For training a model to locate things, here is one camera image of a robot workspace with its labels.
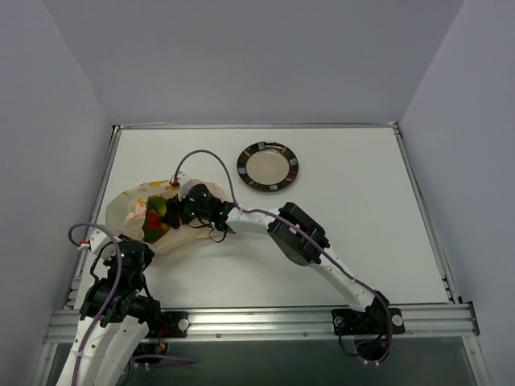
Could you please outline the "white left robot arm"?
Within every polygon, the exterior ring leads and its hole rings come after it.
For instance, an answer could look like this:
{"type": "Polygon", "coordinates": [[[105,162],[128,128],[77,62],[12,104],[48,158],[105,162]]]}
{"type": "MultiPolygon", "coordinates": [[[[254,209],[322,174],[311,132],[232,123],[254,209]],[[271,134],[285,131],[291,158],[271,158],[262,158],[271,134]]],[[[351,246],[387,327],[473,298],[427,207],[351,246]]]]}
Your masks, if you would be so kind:
{"type": "Polygon", "coordinates": [[[80,308],[76,336],[58,385],[115,385],[143,338],[161,331],[160,302],[150,296],[144,270],[154,253],[136,240],[108,243],[99,250],[108,268],[95,278],[80,308]]]}

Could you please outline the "green orange fake mango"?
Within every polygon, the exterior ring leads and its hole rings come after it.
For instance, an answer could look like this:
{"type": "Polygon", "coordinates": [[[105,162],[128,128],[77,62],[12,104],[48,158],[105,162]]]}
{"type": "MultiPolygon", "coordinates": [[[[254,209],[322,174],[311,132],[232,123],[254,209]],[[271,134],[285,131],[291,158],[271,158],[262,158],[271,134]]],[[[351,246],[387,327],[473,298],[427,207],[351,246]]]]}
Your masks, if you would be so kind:
{"type": "Polygon", "coordinates": [[[167,200],[164,199],[162,196],[151,196],[147,200],[147,209],[163,217],[166,215],[167,212],[167,200]]]}

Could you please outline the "red fake cherry bunch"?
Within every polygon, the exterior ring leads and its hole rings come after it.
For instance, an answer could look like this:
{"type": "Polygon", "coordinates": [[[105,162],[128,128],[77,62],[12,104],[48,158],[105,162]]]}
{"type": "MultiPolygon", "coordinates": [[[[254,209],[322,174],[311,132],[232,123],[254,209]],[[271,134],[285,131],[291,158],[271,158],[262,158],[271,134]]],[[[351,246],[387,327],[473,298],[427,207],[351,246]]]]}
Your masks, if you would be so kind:
{"type": "Polygon", "coordinates": [[[170,226],[162,222],[162,218],[159,214],[148,211],[145,214],[142,230],[142,240],[148,244],[153,244],[170,230],[170,226]]]}

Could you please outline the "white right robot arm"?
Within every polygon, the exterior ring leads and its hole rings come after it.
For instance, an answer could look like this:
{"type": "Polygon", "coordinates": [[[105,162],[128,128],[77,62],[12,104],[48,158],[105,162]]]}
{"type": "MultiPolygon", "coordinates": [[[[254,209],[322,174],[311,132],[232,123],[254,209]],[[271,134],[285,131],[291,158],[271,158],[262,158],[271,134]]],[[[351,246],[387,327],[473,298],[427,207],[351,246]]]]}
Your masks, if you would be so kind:
{"type": "Polygon", "coordinates": [[[390,317],[388,303],[376,290],[357,278],[337,256],[325,230],[298,205],[288,202],[274,210],[247,209],[213,195],[204,183],[171,183],[179,189],[166,204],[164,222],[174,227],[197,220],[224,234],[266,235],[295,265],[315,270],[357,312],[362,329],[377,331],[390,317]]]}

